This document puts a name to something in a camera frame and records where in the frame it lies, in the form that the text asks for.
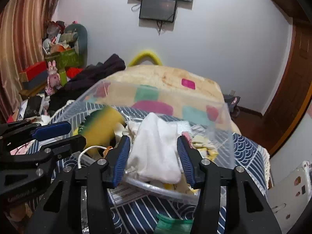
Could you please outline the yellow curved plush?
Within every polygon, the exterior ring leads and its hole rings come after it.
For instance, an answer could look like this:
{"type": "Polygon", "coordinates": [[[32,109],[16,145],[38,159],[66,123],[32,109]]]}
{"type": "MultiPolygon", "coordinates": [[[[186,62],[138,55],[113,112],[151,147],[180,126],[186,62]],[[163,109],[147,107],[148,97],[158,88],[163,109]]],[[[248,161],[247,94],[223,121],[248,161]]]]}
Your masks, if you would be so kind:
{"type": "Polygon", "coordinates": [[[137,54],[128,64],[128,67],[139,65],[143,60],[151,60],[156,66],[162,66],[160,58],[151,50],[143,50],[137,54]]]}

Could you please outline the brown wooden door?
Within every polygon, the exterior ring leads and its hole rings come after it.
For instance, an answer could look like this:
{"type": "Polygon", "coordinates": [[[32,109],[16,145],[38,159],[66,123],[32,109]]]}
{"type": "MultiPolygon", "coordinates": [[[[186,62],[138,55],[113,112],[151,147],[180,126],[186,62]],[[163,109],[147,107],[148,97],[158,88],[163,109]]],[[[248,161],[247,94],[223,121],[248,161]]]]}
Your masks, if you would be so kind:
{"type": "Polygon", "coordinates": [[[287,63],[264,115],[274,137],[268,151],[274,155],[293,134],[311,101],[311,9],[306,0],[271,1],[293,20],[287,63]]]}

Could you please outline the dark clothing pile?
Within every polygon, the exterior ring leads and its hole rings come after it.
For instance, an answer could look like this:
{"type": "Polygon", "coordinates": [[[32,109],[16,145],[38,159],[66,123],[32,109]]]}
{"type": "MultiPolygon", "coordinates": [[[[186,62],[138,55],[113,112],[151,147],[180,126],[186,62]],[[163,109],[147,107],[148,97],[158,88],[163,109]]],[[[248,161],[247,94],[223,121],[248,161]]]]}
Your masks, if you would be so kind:
{"type": "Polygon", "coordinates": [[[50,97],[48,115],[52,117],[67,101],[76,100],[98,81],[125,68],[124,60],[116,54],[110,56],[104,63],[87,66],[50,97]]]}

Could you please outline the green knit glove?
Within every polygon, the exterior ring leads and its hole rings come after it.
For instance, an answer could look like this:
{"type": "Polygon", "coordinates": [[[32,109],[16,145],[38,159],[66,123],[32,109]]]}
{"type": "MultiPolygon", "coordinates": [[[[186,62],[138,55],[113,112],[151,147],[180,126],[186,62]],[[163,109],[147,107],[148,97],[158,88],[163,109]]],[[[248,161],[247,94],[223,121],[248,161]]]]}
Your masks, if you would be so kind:
{"type": "Polygon", "coordinates": [[[162,214],[158,214],[157,219],[156,234],[189,234],[193,224],[193,220],[174,219],[162,214]]]}

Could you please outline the pink bunny plush toy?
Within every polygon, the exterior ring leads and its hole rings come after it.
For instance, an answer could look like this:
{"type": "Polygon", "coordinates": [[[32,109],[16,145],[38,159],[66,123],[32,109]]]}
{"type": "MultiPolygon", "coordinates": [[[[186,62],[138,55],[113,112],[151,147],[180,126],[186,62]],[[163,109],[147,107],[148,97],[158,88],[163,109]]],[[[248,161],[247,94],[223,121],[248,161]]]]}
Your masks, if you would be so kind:
{"type": "Polygon", "coordinates": [[[45,92],[48,96],[55,93],[56,90],[61,88],[60,75],[58,74],[58,69],[56,67],[56,61],[48,62],[48,78],[47,86],[45,87],[45,92]]]}

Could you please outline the yellow green sponge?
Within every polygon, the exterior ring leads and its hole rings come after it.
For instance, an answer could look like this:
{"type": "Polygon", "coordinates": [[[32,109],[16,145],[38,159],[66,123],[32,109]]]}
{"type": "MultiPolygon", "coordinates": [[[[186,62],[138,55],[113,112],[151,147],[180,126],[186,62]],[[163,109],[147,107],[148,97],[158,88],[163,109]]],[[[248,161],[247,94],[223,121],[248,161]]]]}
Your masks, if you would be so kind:
{"type": "Polygon", "coordinates": [[[125,118],[113,107],[105,106],[88,115],[78,128],[78,134],[86,139],[86,146],[114,146],[115,129],[125,125],[125,118]]]}

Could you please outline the beige patchwork blanket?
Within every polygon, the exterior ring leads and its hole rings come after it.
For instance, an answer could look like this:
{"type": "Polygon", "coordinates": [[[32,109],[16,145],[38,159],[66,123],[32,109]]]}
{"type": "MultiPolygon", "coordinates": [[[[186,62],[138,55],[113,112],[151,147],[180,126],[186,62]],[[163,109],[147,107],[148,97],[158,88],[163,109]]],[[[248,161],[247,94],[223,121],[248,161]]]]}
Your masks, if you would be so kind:
{"type": "Polygon", "coordinates": [[[116,72],[92,87],[87,101],[174,116],[194,124],[240,133],[226,113],[219,85],[186,70],[138,65],[116,72]]]}

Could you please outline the white suitcase with stickers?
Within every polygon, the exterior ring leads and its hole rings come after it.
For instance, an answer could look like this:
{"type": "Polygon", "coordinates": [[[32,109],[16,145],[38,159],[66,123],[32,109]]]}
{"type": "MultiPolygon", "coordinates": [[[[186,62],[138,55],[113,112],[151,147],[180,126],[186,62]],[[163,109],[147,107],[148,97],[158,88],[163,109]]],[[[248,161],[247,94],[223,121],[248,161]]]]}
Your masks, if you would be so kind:
{"type": "Polygon", "coordinates": [[[282,233],[287,233],[311,199],[311,162],[303,161],[287,177],[270,188],[267,199],[282,233]]]}

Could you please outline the grey green plush toy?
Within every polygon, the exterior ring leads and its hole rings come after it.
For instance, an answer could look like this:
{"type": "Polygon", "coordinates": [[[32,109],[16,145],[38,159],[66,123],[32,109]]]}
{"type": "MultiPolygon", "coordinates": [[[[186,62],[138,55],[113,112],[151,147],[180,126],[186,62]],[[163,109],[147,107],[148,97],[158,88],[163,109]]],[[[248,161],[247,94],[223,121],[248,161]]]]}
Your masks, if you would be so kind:
{"type": "Polygon", "coordinates": [[[81,59],[82,67],[87,66],[88,59],[88,33],[81,24],[71,24],[65,28],[65,33],[75,33],[77,35],[74,49],[81,59]]]}

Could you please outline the clear plastic storage bin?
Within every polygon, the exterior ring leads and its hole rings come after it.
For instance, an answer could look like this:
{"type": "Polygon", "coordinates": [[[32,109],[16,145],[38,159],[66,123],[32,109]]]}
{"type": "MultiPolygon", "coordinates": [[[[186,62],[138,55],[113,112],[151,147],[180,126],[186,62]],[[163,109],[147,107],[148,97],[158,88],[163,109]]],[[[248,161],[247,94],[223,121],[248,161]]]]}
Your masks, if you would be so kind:
{"type": "Polygon", "coordinates": [[[177,152],[185,136],[201,156],[223,168],[234,167],[234,146],[226,104],[195,94],[103,80],[55,113],[79,134],[99,110],[112,107],[123,117],[115,138],[127,135],[131,153],[123,182],[169,200],[196,204],[199,191],[187,184],[177,152]]]}

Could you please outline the red flat box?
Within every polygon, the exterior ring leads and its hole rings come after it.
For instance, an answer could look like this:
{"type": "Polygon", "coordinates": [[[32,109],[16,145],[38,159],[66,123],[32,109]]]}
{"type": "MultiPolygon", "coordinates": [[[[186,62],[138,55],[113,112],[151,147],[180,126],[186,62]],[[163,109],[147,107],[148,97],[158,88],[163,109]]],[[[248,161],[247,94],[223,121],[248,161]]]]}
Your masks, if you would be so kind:
{"type": "Polygon", "coordinates": [[[34,65],[29,66],[25,70],[19,73],[19,80],[21,82],[29,82],[37,75],[47,70],[47,64],[45,61],[37,62],[34,65]]]}

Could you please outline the green cardboard box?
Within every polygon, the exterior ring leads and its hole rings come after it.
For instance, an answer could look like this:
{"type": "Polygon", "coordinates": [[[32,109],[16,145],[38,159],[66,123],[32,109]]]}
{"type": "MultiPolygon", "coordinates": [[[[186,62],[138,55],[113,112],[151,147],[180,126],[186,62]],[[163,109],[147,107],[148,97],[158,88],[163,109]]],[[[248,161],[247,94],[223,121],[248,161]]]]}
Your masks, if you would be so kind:
{"type": "Polygon", "coordinates": [[[74,49],[49,54],[44,58],[46,62],[55,61],[58,70],[65,69],[66,67],[80,68],[83,66],[82,56],[78,55],[74,49]]]}

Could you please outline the yellow floral fabric scrunchie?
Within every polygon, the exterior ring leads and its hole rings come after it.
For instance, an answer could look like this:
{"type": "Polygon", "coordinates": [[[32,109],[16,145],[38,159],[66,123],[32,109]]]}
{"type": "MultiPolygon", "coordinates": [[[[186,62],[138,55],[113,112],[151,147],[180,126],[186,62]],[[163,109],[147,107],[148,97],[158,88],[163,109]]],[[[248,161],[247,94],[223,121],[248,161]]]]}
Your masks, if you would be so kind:
{"type": "MultiPolygon", "coordinates": [[[[191,136],[189,132],[182,132],[182,135],[186,137],[191,148],[199,151],[201,157],[204,159],[209,159],[214,162],[216,157],[218,157],[218,150],[215,145],[205,136],[195,135],[191,136]]],[[[182,194],[195,194],[197,190],[191,188],[190,185],[186,183],[185,176],[181,176],[181,180],[177,184],[163,184],[164,188],[170,191],[176,191],[182,194]]]]}

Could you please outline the striped brown curtain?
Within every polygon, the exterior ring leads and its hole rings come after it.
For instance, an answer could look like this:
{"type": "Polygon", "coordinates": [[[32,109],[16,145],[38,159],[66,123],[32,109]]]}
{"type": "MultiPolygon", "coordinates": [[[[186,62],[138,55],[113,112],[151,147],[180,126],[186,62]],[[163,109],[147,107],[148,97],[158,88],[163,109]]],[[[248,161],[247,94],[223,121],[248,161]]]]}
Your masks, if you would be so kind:
{"type": "Polygon", "coordinates": [[[22,101],[19,73],[43,61],[42,40],[58,0],[1,0],[1,119],[22,101]]]}

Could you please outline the white drawstring pouch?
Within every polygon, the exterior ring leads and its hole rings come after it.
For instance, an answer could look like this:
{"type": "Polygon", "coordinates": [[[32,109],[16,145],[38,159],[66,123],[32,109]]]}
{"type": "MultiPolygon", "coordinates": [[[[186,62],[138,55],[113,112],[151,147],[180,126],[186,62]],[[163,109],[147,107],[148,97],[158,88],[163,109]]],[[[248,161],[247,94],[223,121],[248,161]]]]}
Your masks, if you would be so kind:
{"type": "Polygon", "coordinates": [[[191,133],[188,121],[164,121],[155,113],[149,113],[141,122],[130,119],[118,125],[115,136],[128,135],[132,142],[128,174],[143,182],[179,183],[177,139],[182,132],[191,133]]]}

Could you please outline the blue white patterned tablecloth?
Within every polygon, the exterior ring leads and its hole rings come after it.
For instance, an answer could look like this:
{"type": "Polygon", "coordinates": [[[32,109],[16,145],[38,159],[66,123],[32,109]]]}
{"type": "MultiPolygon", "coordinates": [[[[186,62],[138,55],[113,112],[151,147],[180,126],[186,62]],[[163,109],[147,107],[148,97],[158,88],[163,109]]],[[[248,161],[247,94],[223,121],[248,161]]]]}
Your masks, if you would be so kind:
{"type": "MultiPolygon", "coordinates": [[[[78,128],[82,128],[82,123],[91,113],[105,107],[101,104],[89,102],[73,104],[72,100],[67,105],[58,110],[48,121],[49,124],[67,121],[71,124],[72,132],[63,136],[68,138],[76,135],[78,128]]],[[[138,121],[139,123],[149,114],[144,110],[130,107],[115,107],[125,118],[126,121],[138,121]]],[[[39,151],[40,147],[49,142],[34,141],[28,148],[27,154],[33,154],[39,151]]],[[[261,193],[266,197],[267,183],[270,175],[270,155],[265,148],[249,140],[248,138],[233,133],[234,159],[235,164],[243,166],[254,183],[258,186],[261,193]]],[[[53,171],[52,180],[65,167],[71,166],[76,169],[78,155],[71,156],[65,160],[57,162],[57,167],[53,171]]],[[[218,228],[216,233],[224,233],[226,221],[226,191],[221,188],[221,208],[219,212],[218,228]]],[[[157,195],[155,192],[148,192],[140,187],[135,188],[130,184],[118,185],[116,189],[108,190],[109,205],[113,216],[113,222],[116,233],[154,233],[164,226],[164,220],[158,224],[158,215],[168,219],[180,219],[186,225],[195,216],[196,202],[190,202],[190,199],[173,199],[167,195],[157,195]]]]}

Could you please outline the small black wall monitor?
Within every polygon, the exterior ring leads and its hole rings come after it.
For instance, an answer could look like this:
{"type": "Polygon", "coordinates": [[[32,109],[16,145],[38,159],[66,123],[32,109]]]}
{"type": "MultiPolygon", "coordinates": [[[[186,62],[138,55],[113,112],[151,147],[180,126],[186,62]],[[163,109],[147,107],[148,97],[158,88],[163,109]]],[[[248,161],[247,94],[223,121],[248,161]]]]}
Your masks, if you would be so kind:
{"type": "Polygon", "coordinates": [[[176,0],[141,0],[139,19],[173,23],[176,10],[176,0]]]}

